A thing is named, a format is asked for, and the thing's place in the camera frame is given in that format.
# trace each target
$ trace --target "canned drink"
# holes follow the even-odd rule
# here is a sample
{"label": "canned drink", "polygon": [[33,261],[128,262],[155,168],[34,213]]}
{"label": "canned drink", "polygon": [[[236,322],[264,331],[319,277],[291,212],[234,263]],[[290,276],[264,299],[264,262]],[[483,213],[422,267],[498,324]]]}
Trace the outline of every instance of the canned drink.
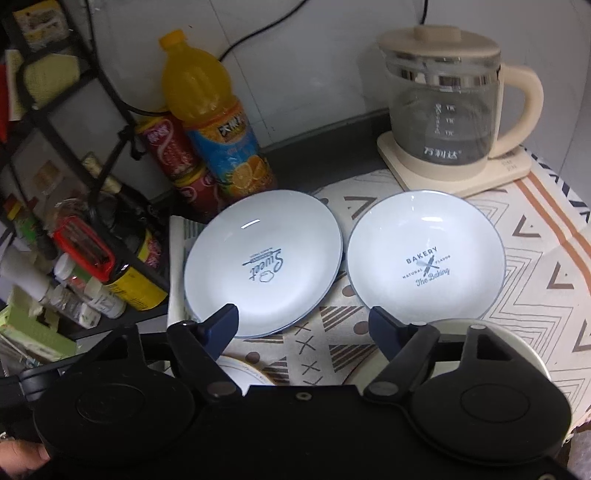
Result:
{"label": "canned drink", "polygon": [[183,124],[172,115],[159,116],[136,128],[147,141],[164,174],[172,181],[182,179],[201,164]]}
{"label": "canned drink", "polygon": [[202,215],[203,221],[210,221],[225,207],[219,185],[205,165],[175,181],[174,186],[187,203]]}

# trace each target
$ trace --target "beige tablecloth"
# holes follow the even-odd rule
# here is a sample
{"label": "beige tablecloth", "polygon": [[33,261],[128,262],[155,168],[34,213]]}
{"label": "beige tablecloth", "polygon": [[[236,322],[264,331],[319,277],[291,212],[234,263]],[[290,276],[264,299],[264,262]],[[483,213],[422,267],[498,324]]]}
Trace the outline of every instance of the beige tablecloth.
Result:
{"label": "beige tablecloth", "polygon": [[[337,218],[346,245],[361,215],[400,191],[388,170],[378,170],[314,195]],[[507,258],[503,290],[484,318],[539,353],[569,399],[573,426],[583,423],[591,405],[589,209],[536,162],[527,178],[468,201],[495,225]],[[279,385],[341,384],[376,348],[367,319],[342,265],[329,293],[303,320],[265,338],[234,339],[225,354],[255,365]]]}

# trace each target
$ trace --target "white plate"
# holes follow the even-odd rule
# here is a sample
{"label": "white plate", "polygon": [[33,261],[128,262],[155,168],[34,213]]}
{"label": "white plate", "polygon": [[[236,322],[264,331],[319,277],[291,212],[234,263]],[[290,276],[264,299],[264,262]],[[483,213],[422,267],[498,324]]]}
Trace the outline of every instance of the white plate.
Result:
{"label": "white plate", "polygon": [[[536,351],[518,335],[496,323],[487,322],[485,320],[449,319],[433,322],[433,326],[441,333],[465,335],[467,328],[474,323],[486,325],[509,346],[513,347],[519,354],[521,354],[521,356],[523,356],[529,363],[542,372],[546,378],[550,379],[550,373]],[[455,370],[459,363],[459,361],[438,362],[433,368],[431,377],[436,377],[437,375]],[[382,352],[377,350],[363,360],[345,379],[344,383],[345,385],[355,385],[359,392],[362,393],[365,387],[370,384],[386,365],[388,365],[388,360],[384,357]]]}
{"label": "white plate", "polygon": [[479,318],[503,286],[505,251],[477,208],[422,190],[389,197],[363,215],[347,268],[363,303],[403,323]]}
{"label": "white plate", "polygon": [[251,385],[275,385],[265,374],[235,358],[222,355],[217,364],[240,387],[242,395],[246,395]]}
{"label": "white plate", "polygon": [[198,321],[238,307],[237,337],[270,335],[301,319],[328,292],[343,254],[330,210],[305,193],[274,190],[224,210],[197,237],[185,298]]}

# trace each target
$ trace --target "dish rack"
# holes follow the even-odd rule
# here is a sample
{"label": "dish rack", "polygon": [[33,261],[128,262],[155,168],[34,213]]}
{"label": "dish rack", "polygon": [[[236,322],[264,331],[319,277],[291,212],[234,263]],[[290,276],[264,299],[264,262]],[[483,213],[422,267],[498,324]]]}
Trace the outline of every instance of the dish rack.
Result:
{"label": "dish rack", "polygon": [[[107,246],[112,250],[117,258],[124,260],[126,263],[138,270],[142,275],[147,277],[154,284],[168,293],[170,291],[170,285],[168,282],[167,239],[164,242],[162,254],[164,268],[161,268],[159,271],[153,270],[140,261],[121,240],[114,237],[109,232],[106,225],[100,220],[96,211],[99,192],[125,146],[130,143],[132,152],[135,153],[135,155],[132,156],[134,156],[136,160],[139,160],[140,156],[148,151],[147,145],[143,139],[140,138],[144,145],[144,152],[140,152],[137,148],[135,148],[135,142],[137,140],[135,135],[135,127],[137,123],[121,98],[118,96],[115,88],[111,85],[110,81],[106,77],[105,72],[102,70],[96,58],[95,52],[91,51],[86,45],[84,38],[76,27],[76,24],[73,22],[72,17],[63,0],[57,0],[57,2],[60,4],[60,7],[66,17],[66,21],[70,30],[69,36],[63,40],[51,42],[38,51],[32,51],[12,13],[30,5],[34,5],[38,1],[40,0],[12,0],[8,2],[8,5],[0,9],[0,21],[2,22],[4,30],[11,43],[19,50],[23,58],[22,66],[16,75],[16,86],[19,99],[26,110],[22,120],[20,120],[13,128],[11,128],[8,141],[5,144],[0,144],[0,171],[2,171],[4,167],[6,167],[8,163],[12,161],[12,157],[18,152],[20,146],[28,138],[28,136],[35,130],[40,131],[49,144],[55,149],[58,155],[64,160],[72,173],[89,189],[90,193],[88,195],[88,204],[90,218],[92,220],[92,227],[95,229],[96,233],[105,241]],[[78,57],[81,70],[80,78],[74,85],[70,86],[64,92],[59,94],[48,104],[44,106],[37,106],[33,96],[25,86],[25,70],[29,65],[41,60],[46,55],[51,53],[59,53],[65,48],[71,49],[73,54]],[[117,142],[109,154],[99,177],[96,179],[86,170],[80,159],[66,144],[55,127],[53,127],[48,117],[50,113],[55,111],[66,100],[71,98],[75,93],[83,89],[95,79],[99,81],[100,85],[103,87],[104,91],[107,93],[126,123],[126,126],[118,132]],[[2,220],[4,222],[8,221],[5,215],[2,217]],[[130,325],[136,322],[141,322],[143,320],[161,316],[166,314],[166,312],[167,299],[165,299],[159,306],[143,312],[138,312],[129,307],[126,309],[124,315],[118,319],[112,320],[103,317],[103,319],[95,328],[81,332],[74,332],[68,335],[68,337],[76,340],[78,338],[83,338],[85,336],[111,330],[119,325]]]}

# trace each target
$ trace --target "kettle handle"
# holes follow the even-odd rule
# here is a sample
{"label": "kettle handle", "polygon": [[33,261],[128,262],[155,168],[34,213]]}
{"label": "kettle handle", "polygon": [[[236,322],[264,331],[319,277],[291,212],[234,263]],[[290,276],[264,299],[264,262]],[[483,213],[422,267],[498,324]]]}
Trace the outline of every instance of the kettle handle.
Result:
{"label": "kettle handle", "polygon": [[505,85],[517,87],[525,93],[525,105],[517,123],[507,133],[498,137],[492,145],[489,158],[497,158],[512,150],[525,140],[534,130],[544,105],[544,89],[536,73],[529,67],[501,64],[499,72],[499,99],[497,105],[496,130],[499,122]]}

